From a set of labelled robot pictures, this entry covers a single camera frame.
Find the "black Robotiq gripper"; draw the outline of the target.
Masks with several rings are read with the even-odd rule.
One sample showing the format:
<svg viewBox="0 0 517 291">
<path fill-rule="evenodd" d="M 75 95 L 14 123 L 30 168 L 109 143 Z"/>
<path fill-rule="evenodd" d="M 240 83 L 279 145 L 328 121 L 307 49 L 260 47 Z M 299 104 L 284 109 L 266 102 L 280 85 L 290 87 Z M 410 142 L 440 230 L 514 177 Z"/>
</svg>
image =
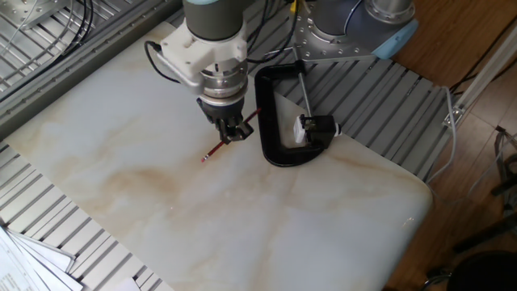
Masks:
<svg viewBox="0 0 517 291">
<path fill-rule="evenodd" d="M 226 145 L 234 141 L 244 141 L 254 132 L 250 124 L 243 120 L 244 98 L 224 106 L 211 105 L 201 98 L 197 99 L 197 103 Z"/>
</svg>

